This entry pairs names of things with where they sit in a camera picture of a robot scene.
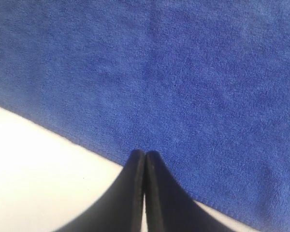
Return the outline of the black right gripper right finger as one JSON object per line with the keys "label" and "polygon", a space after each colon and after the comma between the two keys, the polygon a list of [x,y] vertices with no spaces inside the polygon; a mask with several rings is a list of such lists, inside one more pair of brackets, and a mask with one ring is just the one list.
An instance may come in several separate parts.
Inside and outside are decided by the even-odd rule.
{"label": "black right gripper right finger", "polygon": [[159,152],[145,156],[145,204],[149,232],[231,232],[182,189]]}

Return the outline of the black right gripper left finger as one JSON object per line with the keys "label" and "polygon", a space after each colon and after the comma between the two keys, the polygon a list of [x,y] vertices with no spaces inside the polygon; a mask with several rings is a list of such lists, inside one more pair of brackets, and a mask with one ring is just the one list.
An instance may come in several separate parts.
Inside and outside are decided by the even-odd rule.
{"label": "black right gripper left finger", "polygon": [[85,212],[58,232],[139,232],[144,203],[145,153],[133,150],[118,177]]}

